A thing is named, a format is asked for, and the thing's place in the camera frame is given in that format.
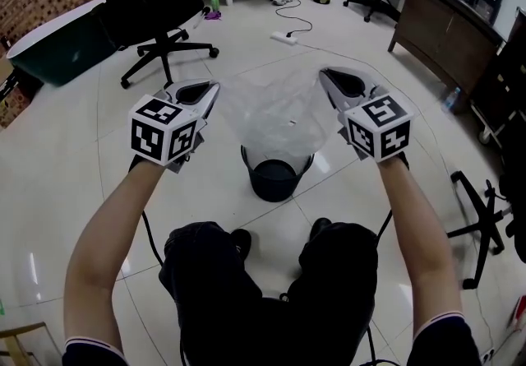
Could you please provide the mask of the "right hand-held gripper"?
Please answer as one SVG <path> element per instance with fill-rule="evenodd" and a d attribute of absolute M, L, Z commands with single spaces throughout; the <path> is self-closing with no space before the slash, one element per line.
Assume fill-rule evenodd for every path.
<path fill-rule="evenodd" d="M 356 151 L 381 162 L 407 149 L 413 111 L 404 99 L 387 92 L 362 103 L 376 85 L 369 74 L 353 68 L 325 67 L 319 78 Z"/>

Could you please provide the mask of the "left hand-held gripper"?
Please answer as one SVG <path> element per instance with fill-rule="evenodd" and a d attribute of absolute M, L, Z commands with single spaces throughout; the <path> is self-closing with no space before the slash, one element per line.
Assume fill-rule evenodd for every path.
<path fill-rule="evenodd" d="M 197 79 L 143 96 L 128 116 L 134 155 L 179 173 L 204 142 L 202 129 L 219 91 L 216 81 Z"/>

